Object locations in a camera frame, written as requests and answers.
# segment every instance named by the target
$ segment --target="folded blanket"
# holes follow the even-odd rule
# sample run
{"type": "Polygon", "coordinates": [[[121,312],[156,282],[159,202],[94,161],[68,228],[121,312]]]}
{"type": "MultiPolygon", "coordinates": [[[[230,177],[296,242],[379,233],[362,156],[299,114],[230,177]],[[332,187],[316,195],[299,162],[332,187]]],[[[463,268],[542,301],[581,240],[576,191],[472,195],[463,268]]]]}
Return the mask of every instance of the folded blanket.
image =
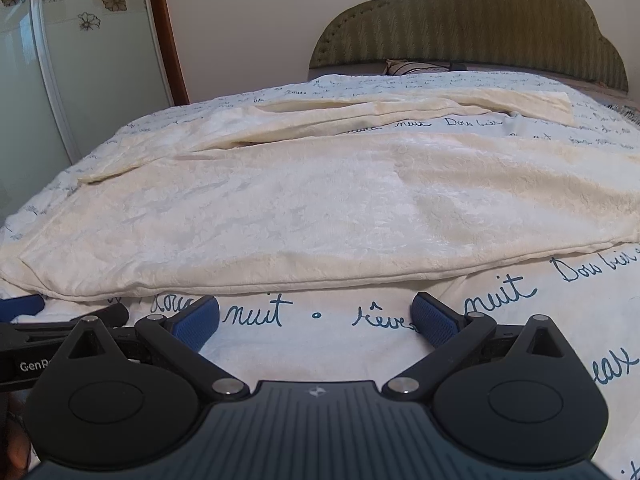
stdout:
{"type": "Polygon", "coordinates": [[[565,94],[458,89],[300,98],[139,134],[0,249],[0,277],[73,301],[239,294],[440,279],[640,240],[637,155],[375,130],[490,110],[573,124],[565,94]]]}

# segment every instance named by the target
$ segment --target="bed sheet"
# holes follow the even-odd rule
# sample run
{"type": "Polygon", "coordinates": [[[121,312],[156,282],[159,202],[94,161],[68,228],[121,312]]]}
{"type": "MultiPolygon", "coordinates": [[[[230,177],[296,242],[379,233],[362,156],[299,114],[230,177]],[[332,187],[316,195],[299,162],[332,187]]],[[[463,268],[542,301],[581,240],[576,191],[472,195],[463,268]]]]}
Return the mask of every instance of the bed sheet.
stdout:
{"type": "MultiPolygon", "coordinates": [[[[493,86],[510,89],[565,91],[572,100],[578,131],[570,142],[603,149],[637,149],[638,131],[619,115],[564,85],[540,76],[517,73],[453,73],[396,78],[326,76],[307,84],[219,98],[205,104],[172,108],[142,118],[121,129],[79,164],[66,170],[0,232],[2,243],[20,239],[34,218],[78,186],[78,178],[109,156],[110,146],[123,136],[149,131],[170,122],[185,123],[217,107],[267,101],[289,93],[352,95],[389,89],[443,86],[493,86]]],[[[564,128],[521,117],[496,114],[485,121],[458,124],[468,118],[443,118],[457,131],[485,128],[495,135],[537,136],[543,129],[564,128]]],[[[415,128],[425,128],[415,124],[415,128]]],[[[458,312],[479,310],[497,322],[522,324],[532,314],[551,316],[574,346],[604,394],[610,410],[609,427],[595,461],[613,478],[636,478],[640,472],[635,430],[640,413],[640,245],[627,244],[595,254],[562,256],[491,269],[443,282],[404,282],[337,290],[282,292],[218,298],[221,323],[201,354],[255,386],[265,380],[375,380],[388,378],[431,351],[411,325],[408,307],[416,292],[426,290],[458,312]]],[[[0,297],[23,293],[0,283],[0,297]]],[[[170,316],[194,300],[179,294],[152,298],[114,298],[130,306],[130,322],[151,313],[170,316]]],[[[48,300],[46,309],[28,320],[59,320],[83,314],[103,303],[72,304],[48,300]]]]}

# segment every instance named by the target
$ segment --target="blue textured pad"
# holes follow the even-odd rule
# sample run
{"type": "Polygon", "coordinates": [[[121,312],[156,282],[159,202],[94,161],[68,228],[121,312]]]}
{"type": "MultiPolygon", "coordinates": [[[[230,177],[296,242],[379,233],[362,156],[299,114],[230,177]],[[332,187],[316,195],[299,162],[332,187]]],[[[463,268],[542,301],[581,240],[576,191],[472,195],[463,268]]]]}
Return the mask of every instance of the blue textured pad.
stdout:
{"type": "Polygon", "coordinates": [[[220,307],[213,296],[196,307],[187,317],[176,323],[171,334],[194,352],[199,352],[204,343],[218,329],[220,307]]]}
{"type": "Polygon", "coordinates": [[[11,323],[14,317],[27,314],[35,316],[44,308],[44,298],[39,294],[0,300],[0,323],[11,323]]]}
{"type": "Polygon", "coordinates": [[[421,296],[414,298],[410,311],[411,321],[434,348],[444,345],[458,333],[455,321],[421,296]]]}

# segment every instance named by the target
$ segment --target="green upholstered headboard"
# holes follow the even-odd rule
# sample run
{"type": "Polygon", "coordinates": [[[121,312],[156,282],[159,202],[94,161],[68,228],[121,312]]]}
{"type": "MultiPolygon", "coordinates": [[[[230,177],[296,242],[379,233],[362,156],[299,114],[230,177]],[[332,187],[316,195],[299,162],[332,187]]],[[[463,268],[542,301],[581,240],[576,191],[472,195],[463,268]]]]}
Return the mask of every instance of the green upholstered headboard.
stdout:
{"type": "Polygon", "coordinates": [[[328,25],[309,68],[387,59],[514,66],[628,91],[584,0],[373,0],[328,25]]]}

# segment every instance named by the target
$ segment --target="white wall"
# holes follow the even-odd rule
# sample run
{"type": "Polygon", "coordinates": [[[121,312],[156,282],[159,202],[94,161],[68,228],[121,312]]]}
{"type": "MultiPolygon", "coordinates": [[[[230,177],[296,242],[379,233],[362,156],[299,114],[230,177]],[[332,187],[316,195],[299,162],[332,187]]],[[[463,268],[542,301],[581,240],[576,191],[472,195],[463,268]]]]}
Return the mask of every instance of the white wall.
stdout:
{"type": "MultiPolygon", "coordinates": [[[[306,80],[318,37],[366,0],[167,0],[192,102],[306,80]]],[[[640,0],[587,0],[640,101],[640,0]]]]}

